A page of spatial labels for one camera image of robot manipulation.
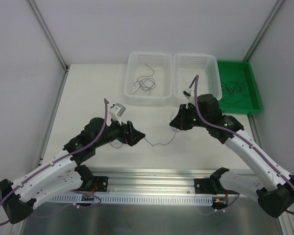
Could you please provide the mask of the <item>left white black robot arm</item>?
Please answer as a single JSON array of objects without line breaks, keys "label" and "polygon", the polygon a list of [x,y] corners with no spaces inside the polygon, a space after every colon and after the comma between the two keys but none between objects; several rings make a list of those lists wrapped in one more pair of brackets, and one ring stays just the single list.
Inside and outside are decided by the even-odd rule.
[{"label": "left white black robot arm", "polygon": [[94,175],[84,162],[95,156],[96,149],[119,141],[136,145],[145,134],[126,123],[93,118],[76,137],[45,164],[17,180],[0,181],[0,206],[8,222],[16,224],[29,217],[35,209],[51,198],[71,190],[89,190]]}]

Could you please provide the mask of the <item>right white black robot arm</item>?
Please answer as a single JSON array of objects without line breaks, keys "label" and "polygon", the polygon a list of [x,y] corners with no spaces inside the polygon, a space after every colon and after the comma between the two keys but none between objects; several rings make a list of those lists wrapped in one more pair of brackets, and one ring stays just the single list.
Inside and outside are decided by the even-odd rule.
[{"label": "right white black robot arm", "polygon": [[183,94],[188,102],[180,105],[170,126],[181,131],[205,128],[211,137],[235,152],[258,177],[253,180],[221,167],[210,175],[201,189],[210,194],[224,190],[243,194],[257,201],[263,211],[274,218],[284,212],[290,213],[289,207],[294,203],[294,174],[271,159],[236,118],[224,115],[211,94],[198,97],[187,91]]}]

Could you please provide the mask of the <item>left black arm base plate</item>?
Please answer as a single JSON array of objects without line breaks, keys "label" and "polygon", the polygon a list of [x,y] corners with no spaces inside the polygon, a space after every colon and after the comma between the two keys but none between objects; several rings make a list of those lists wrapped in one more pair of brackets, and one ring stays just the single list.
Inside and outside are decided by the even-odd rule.
[{"label": "left black arm base plate", "polygon": [[95,176],[92,182],[93,192],[107,192],[109,177],[107,176]]}]

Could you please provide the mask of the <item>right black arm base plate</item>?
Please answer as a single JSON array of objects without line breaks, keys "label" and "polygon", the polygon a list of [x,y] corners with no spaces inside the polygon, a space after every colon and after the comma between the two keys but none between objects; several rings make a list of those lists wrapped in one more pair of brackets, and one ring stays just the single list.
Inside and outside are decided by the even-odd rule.
[{"label": "right black arm base plate", "polygon": [[209,178],[195,178],[194,179],[195,194],[212,194],[213,188],[211,188]]}]

